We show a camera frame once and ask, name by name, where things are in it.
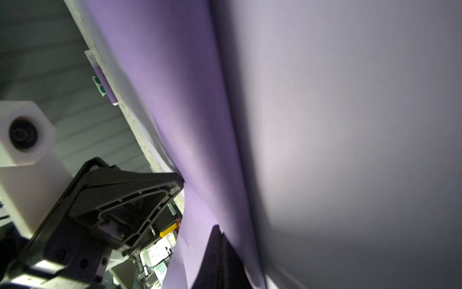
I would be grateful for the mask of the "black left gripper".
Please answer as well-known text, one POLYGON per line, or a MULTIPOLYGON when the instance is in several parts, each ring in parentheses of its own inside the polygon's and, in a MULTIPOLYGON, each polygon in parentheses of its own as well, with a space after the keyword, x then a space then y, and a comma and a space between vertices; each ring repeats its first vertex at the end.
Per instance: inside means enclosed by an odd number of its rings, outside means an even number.
POLYGON ((175 172, 127 172, 84 163, 31 240, 9 238, 4 289, 101 289, 110 255, 133 256, 169 223, 163 212, 184 187, 175 172))

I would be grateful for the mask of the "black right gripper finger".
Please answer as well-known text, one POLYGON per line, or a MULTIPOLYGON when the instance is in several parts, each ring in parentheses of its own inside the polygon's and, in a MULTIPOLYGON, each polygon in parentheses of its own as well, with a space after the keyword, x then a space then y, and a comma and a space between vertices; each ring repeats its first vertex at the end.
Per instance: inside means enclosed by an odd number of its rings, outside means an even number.
POLYGON ((243 263, 220 227, 209 236, 194 289, 250 289, 243 263))

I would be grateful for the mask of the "dark purple paper sheet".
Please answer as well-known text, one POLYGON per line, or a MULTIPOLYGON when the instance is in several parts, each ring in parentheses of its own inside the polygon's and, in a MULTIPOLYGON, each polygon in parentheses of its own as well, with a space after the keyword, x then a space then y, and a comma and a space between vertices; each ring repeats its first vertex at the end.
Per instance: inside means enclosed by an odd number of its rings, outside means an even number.
POLYGON ((461 2, 187 2, 187 168, 252 286, 459 289, 461 2))

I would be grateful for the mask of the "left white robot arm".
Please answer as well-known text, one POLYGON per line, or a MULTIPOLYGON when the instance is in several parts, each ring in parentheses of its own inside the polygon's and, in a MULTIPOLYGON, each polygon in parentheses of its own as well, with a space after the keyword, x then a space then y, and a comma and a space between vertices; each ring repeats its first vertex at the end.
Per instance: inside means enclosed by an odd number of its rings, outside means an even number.
POLYGON ((1 102, 4 289, 101 289, 111 254, 151 243, 156 220, 183 189, 177 173, 127 172, 98 157, 71 175, 54 141, 34 102, 1 102))

